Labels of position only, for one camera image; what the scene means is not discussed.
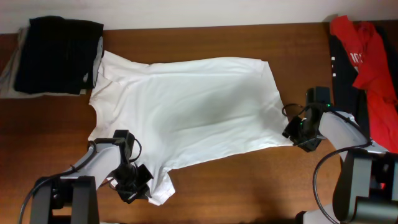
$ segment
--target stack of folded clothes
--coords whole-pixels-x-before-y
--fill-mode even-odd
[[[0,76],[0,98],[85,94],[96,84],[102,35],[103,25],[95,22],[31,19]]]

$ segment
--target white wall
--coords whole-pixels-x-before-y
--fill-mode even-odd
[[[141,29],[321,22],[332,14],[398,19],[398,0],[0,0],[0,33],[46,15]]]

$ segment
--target red shirt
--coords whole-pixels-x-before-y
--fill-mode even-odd
[[[330,23],[330,34],[340,39],[351,63],[358,68],[353,86],[366,90],[371,137],[398,153],[398,101],[380,35],[373,24],[361,22],[354,26],[347,16]]]

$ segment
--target wooden surface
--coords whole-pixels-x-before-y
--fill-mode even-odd
[[[398,22],[382,25],[397,46]],[[327,32],[327,24],[112,30],[104,32],[104,47],[140,63],[259,58],[269,62],[283,103],[304,104],[308,88],[331,87]],[[1,69],[15,46],[15,35],[0,35]],[[96,125],[89,97],[0,100],[1,223],[16,222],[23,198],[39,177],[61,172],[84,155]],[[293,218],[302,210],[317,209],[313,170],[332,150],[328,141],[313,153],[275,147],[173,170],[170,176],[177,192],[159,207],[143,200],[128,205],[103,187],[98,191],[100,219],[250,223]],[[334,157],[318,176],[324,204],[331,202],[339,171],[339,159]],[[29,215],[30,204],[25,223]]]

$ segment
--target beige cloth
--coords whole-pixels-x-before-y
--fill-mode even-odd
[[[69,93],[34,93],[28,94],[15,91],[14,84],[17,76],[22,48],[25,44],[29,28],[21,28],[18,33],[18,46],[0,75],[0,98],[35,98],[40,96],[77,96]],[[86,90],[80,90],[80,94],[86,94]]]

